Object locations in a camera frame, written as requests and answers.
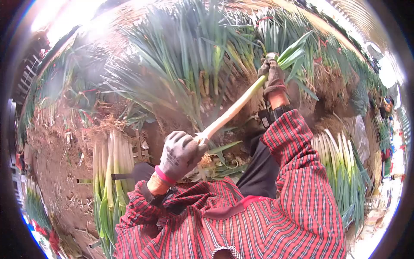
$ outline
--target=glove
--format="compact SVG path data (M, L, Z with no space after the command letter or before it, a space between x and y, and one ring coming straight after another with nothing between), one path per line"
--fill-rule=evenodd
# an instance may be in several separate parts
M155 167L155 172L163 181L174 185L195 168L206 151L207 144L199 146L184 131L173 131L165 139L161 162Z
M263 91L263 97L267 101L267 96L270 92L276 91L276 90L284 90L287 91L286 86L284 84L284 72L279 67L279 64L274 59L261 59L263 65L258 70L259 77L262 75L266 75L269 73L269 77L267 78L267 81L265 83L265 90Z

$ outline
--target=plastic bag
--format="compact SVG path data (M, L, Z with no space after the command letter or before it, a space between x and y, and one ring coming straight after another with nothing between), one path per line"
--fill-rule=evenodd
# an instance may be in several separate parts
M369 141L365 131L365 124L361 115L343 119L345 128L351 135L359 159L364 163L369 157Z

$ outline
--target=leek bundle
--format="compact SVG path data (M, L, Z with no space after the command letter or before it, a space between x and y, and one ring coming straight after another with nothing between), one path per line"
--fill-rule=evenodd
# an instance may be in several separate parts
M304 39L301 42L300 50L291 53L287 60L285 60L286 57L280 54L278 63L285 61L285 64L280 64L282 70L287 70L290 65L293 65L292 69L289 69L289 76L285 79L286 84L290 80L294 80L301 90L319 101L314 93L313 86L308 83L313 81L313 53L318 51L316 39L317 35L320 34L319 31L303 15L278 8L264 9L257 14L252 14L252 20L257 25L256 37L257 42L261 45L261 48L255 48L257 53L255 56L256 68L261 66L261 53L264 55L268 52L283 53L295 41ZM311 40L306 41L306 38L312 34L310 31L315 33L313 33Z
M304 55L303 46L306 39L313 31L309 31L299 38L296 42L291 44L283 53L277 58L277 62L281 69L287 69L295 60L297 61L301 55ZM262 75L247 91L217 120L208 126L202 133L196 133L201 139L211 139L221 127L229 122L246 103L252 98L256 91L266 81L267 75Z
M201 101L219 94L227 35L235 34L226 21L217 0L208 8L194 0L173 10L155 8L140 24L123 28L133 53L108 64L107 85L150 112L154 105L180 110L196 131L204 130Z
M134 167L132 146L120 133L110 133L109 141L96 143L93 154L94 218L102 250L112 258L115 249L115 226L129 203L127 193L133 191L132 179L112 181L112 174L129 174Z
M326 168L344 228L355 222L358 229L364 221L366 189L373 186L355 145L343 132L338 133L336 141L328 129L315 135L311 145Z
M28 179L26 187L26 200L24 203L27 215L31 220L50 232L52 230L52 223L46 214L45 207L42 202L42 195L40 188L34 181Z
M379 142L380 142L380 150L386 151L387 149L391 148L391 133L390 127L385 120L382 120L379 123Z

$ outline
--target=metal roof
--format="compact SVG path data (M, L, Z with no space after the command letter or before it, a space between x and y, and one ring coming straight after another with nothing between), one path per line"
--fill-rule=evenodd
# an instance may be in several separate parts
M344 17L355 24L365 41L377 45L382 53L389 52L388 37L371 6L364 0L331 0Z

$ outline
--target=red string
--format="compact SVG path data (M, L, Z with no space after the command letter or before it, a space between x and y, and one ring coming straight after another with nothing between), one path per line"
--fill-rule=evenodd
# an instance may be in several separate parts
M97 91L98 89L90 89L90 90L85 90L85 91L82 91L81 93L86 93L86 92L92 92L92 91Z
M260 22L260 21L262 21L262 20L266 20L266 19L273 19L273 17L271 17L271 16L263 17L262 19L260 19L260 20L258 20L258 21L256 22L256 27L259 27L259 22Z
M91 120L91 122L93 122L92 117L91 117L91 116L89 116L89 114L87 114L86 112L83 112L83 113L86 115L86 117L88 117L88 119L90 119L90 120Z
M323 42L323 40L321 40L321 39L319 39L320 40L320 42L322 43L322 45L326 48L326 43L325 42Z

